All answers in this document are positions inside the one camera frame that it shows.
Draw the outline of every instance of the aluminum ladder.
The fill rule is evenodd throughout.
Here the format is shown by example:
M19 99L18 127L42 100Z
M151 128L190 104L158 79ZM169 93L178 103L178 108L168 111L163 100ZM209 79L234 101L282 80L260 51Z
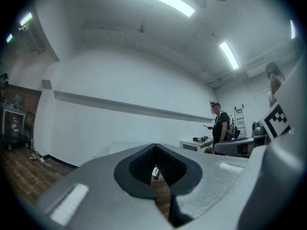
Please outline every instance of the aluminum ladder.
M242 117L238 117L238 112L242 112ZM243 119L244 126L239 127L238 126L238 120ZM247 137L247 129L246 129L246 119L245 119L245 111L244 111L244 105L242 104L242 108L237 109L235 107L235 122L236 122L236 127L237 129L244 129L244 137Z

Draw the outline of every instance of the black chair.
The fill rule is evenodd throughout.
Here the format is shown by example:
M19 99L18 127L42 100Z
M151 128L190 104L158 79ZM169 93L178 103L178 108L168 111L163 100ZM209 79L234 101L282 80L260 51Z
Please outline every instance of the black chair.
M11 134L5 134L0 136L0 142L4 148L8 148L11 145L11 148L21 148L24 147L26 143L31 142L32 139L32 130L34 127L35 114L27 112L25 115L24 122L24 131L18 137L14 137Z

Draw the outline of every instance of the black t-shirt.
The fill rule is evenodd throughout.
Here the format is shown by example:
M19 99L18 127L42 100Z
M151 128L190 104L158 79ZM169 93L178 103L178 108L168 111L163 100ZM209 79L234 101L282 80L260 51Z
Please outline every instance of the black t-shirt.
M229 124L229 116L226 112L222 112L219 116L215 118L215 125L213 127L213 140L214 143L217 143L221 139L221 133L222 133L222 123L227 122ZM224 141L228 140L228 133L226 132L226 135L224 137Z

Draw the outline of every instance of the air conditioner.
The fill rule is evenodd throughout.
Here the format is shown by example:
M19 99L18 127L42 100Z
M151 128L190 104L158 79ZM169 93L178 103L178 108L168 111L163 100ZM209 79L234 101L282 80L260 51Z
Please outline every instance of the air conditioner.
M248 77L252 78L260 73L263 73L265 71L266 64L267 59L264 54L250 60L248 63L246 63Z
M16 38L16 53L17 55L37 52L42 54L46 47L33 23L28 23L16 30L14 37Z

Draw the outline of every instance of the desk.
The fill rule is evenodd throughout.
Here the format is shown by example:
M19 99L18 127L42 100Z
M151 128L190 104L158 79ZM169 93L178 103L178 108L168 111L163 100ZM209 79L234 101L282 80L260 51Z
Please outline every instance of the desk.
M23 116L23 128L22 128L22 132L24 132L24 122L25 122L25 112L16 109L16 108L12 108L11 105L4 105L3 103L1 103L0 107L3 109L3 116L2 116L2 134L4 135L4 129L5 129L5 114L6 112L8 113L14 113L14 114L18 114Z
M205 143L198 143L196 141L181 141L180 147L197 152L205 152L205 150L213 143L212 140L206 140Z

